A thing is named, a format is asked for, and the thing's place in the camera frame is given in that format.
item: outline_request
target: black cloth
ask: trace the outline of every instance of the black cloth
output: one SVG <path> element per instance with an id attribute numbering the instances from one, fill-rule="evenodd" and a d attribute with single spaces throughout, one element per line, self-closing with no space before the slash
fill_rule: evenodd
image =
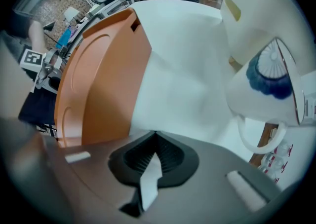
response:
<path id="1" fill-rule="evenodd" d="M 0 34 L 12 56 L 18 62 L 21 59 L 25 45 L 21 44 L 15 37 L 27 38 L 31 23 L 30 15 L 12 11 L 10 19 L 5 25 L 5 32 Z M 56 96 L 56 94 L 43 88 L 35 88 L 34 93 L 30 92 L 24 102 L 19 119 L 31 124 L 54 125 Z"/>

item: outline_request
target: black plastic part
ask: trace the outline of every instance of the black plastic part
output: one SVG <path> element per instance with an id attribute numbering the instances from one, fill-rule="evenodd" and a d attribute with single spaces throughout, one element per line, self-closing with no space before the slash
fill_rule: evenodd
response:
<path id="1" fill-rule="evenodd" d="M 44 30 L 47 30 L 47 31 L 49 31 L 49 32 L 51 32 L 51 31 L 53 30 L 54 26 L 55 26 L 55 21 L 53 21 L 53 22 L 51 22 L 51 23 L 45 25 L 45 26 L 43 27 L 43 29 L 44 29 Z"/>
<path id="2" fill-rule="evenodd" d="M 49 85 L 51 88 L 53 88 L 54 90 L 58 91 L 59 88 L 59 84 L 60 84 L 60 78 L 56 77 L 56 76 L 52 76 L 49 78 Z"/>
<path id="3" fill-rule="evenodd" d="M 107 5 L 107 4 L 110 4 L 113 1 L 116 1 L 116 0 L 106 0 L 106 1 L 104 1 L 104 4 Z"/>
<path id="4" fill-rule="evenodd" d="M 22 68 L 22 69 L 26 72 L 26 74 L 30 77 L 30 79 L 33 80 L 33 82 L 35 82 L 35 79 L 36 79 L 38 73 L 33 72 L 31 70 L 28 70 L 28 69 L 25 69 L 25 68 Z"/>
<path id="5" fill-rule="evenodd" d="M 162 168 L 158 188 L 180 186 L 198 168 L 198 154 L 191 147 L 159 132 L 150 132 L 117 149 L 111 154 L 108 166 L 118 181 L 139 188 L 140 178 L 154 153 Z"/>
<path id="6" fill-rule="evenodd" d="M 140 188 L 135 191 L 132 201 L 123 205 L 120 210 L 133 217 L 139 217 L 144 212 Z"/>

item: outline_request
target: blue logo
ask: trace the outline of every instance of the blue logo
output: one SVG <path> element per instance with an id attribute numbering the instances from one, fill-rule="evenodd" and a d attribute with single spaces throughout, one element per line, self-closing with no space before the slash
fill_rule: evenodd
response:
<path id="1" fill-rule="evenodd" d="M 251 88 L 265 95 L 283 100 L 293 92 L 276 39 L 250 60 L 246 75 Z"/>

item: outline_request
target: laboratory room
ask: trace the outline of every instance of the laboratory room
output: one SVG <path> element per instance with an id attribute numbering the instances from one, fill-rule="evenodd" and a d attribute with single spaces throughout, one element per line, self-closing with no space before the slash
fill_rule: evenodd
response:
<path id="1" fill-rule="evenodd" d="M 1 175 L 24 220 L 285 222 L 312 196 L 304 0 L 5 2 Z"/>

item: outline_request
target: gray surface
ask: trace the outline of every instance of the gray surface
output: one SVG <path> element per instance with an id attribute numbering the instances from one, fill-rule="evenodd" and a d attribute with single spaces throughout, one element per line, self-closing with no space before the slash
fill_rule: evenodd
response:
<path id="1" fill-rule="evenodd" d="M 61 149 L 56 141 L 47 142 L 47 152 L 51 161 L 51 167 L 55 172 L 58 183 L 69 199 L 75 220 L 72 223 L 79 224 L 139 224 L 139 220 L 133 218 L 117 208 L 113 207 L 107 201 L 103 200 L 98 193 L 95 193 L 79 177 L 71 165 L 68 165 Z"/>
<path id="2" fill-rule="evenodd" d="M 70 202 L 54 176 L 46 152 L 46 144 L 56 144 L 56 139 L 49 137 L 44 142 L 38 131 L 17 119 L 0 119 L 0 132 L 3 164 L 18 192 L 51 220 L 73 223 Z"/>
<path id="3" fill-rule="evenodd" d="M 268 199 L 280 194 L 276 185 L 255 167 L 222 147 L 166 133 L 192 147 L 200 158 L 196 173 L 182 186 L 160 189 L 142 216 L 156 224 L 231 223 L 251 213 L 225 175 L 239 170 Z"/>
<path id="4" fill-rule="evenodd" d="M 294 191 L 296 190 L 299 182 L 292 184 L 285 189 L 278 197 L 273 199 L 264 208 L 257 211 L 255 214 L 248 215 L 245 218 L 238 221 L 238 224 L 252 224 L 252 223 L 266 223 L 272 216 L 290 199 Z"/>
<path id="5" fill-rule="evenodd" d="M 91 154 L 91 158 L 71 164 L 72 169 L 98 197 L 119 209 L 130 202 L 135 190 L 115 179 L 107 165 L 108 157 L 144 133 L 63 151 L 70 154 L 85 150 Z M 252 213 L 225 177 L 233 170 L 240 171 L 267 199 L 280 194 L 273 181 L 229 150 L 179 135 L 162 135 L 192 147 L 199 156 L 199 167 L 182 186 L 159 189 L 157 198 L 139 219 L 155 224 L 183 224 L 210 223 L 210 220 L 212 223 L 231 223 L 248 218 Z"/>

